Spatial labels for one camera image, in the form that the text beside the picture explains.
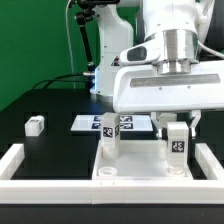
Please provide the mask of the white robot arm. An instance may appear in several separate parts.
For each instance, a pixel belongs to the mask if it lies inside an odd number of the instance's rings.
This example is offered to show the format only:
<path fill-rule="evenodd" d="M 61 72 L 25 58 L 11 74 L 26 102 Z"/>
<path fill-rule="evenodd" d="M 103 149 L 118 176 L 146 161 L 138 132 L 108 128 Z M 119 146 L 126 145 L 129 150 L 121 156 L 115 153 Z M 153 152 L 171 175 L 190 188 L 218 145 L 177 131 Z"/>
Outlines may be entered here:
<path fill-rule="evenodd" d="M 92 93 L 117 113 L 224 109 L 224 55 L 201 62 L 216 0 L 118 0 L 95 12 L 100 64 Z"/>

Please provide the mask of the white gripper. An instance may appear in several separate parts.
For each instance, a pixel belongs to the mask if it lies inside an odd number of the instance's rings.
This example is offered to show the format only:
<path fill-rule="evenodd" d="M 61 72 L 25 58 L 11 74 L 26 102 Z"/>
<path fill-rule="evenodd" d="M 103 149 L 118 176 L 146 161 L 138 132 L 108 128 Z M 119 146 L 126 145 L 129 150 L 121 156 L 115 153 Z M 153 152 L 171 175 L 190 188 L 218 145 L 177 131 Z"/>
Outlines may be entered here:
<path fill-rule="evenodd" d="M 162 139 L 158 112 L 191 111 L 190 136 L 197 135 L 200 110 L 224 109 L 224 61 L 191 66 L 190 74 L 161 75 L 152 65 L 122 68 L 116 75 L 113 108 L 117 113 L 150 113 Z"/>

